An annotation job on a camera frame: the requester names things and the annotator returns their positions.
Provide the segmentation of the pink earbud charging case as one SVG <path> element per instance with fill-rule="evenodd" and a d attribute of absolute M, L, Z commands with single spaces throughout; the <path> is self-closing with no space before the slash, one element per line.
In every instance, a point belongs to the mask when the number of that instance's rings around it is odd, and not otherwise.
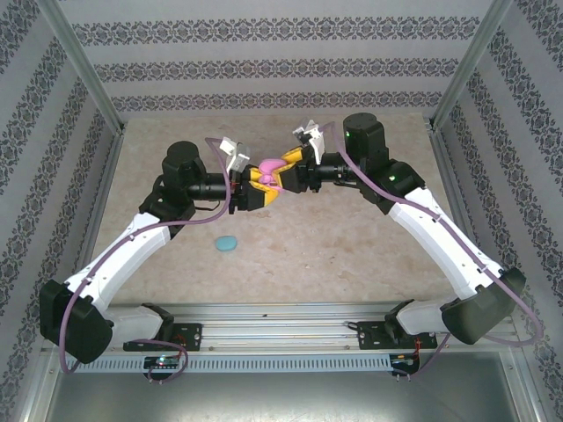
<path fill-rule="evenodd" d="M 283 170 L 288 163 L 280 158 L 268 158 L 259 164 L 258 183 L 266 188 L 273 189 L 277 193 L 283 190 L 282 176 L 280 171 Z"/>

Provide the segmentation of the aluminium table side rail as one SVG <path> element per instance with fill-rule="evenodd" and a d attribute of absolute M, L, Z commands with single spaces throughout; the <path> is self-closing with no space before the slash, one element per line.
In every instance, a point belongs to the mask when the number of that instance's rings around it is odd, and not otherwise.
<path fill-rule="evenodd" d="M 442 134 L 432 126 L 428 127 L 428 136 L 435 155 L 435 160 L 440 172 L 442 184 L 450 205 L 451 218 L 453 222 L 477 245 L 480 246 L 479 238 L 476 236 L 471 218 L 467 213 L 464 196 L 459 187 L 456 173 L 450 161 Z"/>
<path fill-rule="evenodd" d="M 79 255 L 75 260 L 75 270 L 81 270 L 91 262 L 125 134 L 126 128 L 123 128 L 115 135 L 111 148 L 108 150 L 105 165 L 100 174 L 95 201 L 91 205 L 90 217 L 85 226 L 86 232 L 80 244 Z"/>

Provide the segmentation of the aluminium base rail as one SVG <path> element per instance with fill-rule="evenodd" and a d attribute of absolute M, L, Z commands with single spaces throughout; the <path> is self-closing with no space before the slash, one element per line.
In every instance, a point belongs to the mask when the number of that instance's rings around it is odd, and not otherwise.
<path fill-rule="evenodd" d="M 202 354 L 358 353 L 351 322 L 380 321 L 395 302 L 201 303 L 162 308 L 181 323 L 202 324 Z"/>

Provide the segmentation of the aluminium frame post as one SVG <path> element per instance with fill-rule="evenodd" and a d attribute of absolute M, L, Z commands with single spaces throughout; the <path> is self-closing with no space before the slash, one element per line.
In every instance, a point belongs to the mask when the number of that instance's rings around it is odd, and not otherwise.
<path fill-rule="evenodd" d="M 514 0 L 492 0 L 434 114 L 429 119 L 429 125 L 433 130 L 441 127 L 447 120 L 451 109 L 464 90 L 466 82 L 479 64 L 482 55 L 486 52 L 487 45 L 513 2 Z"/>
<path fill-rule="evenodd" d="M 78 76 L 82 79 L 85 87 L 91 94 L 112 133 L 114 135 L 121 133 L 125 124 L 113 105 L 94 66 L 85 53 L 72 25 L 65 17 L 58 0 L 34 1 L 39 6 L 41 14 L 62 45 L 63 50 L 71 61 Z"/>

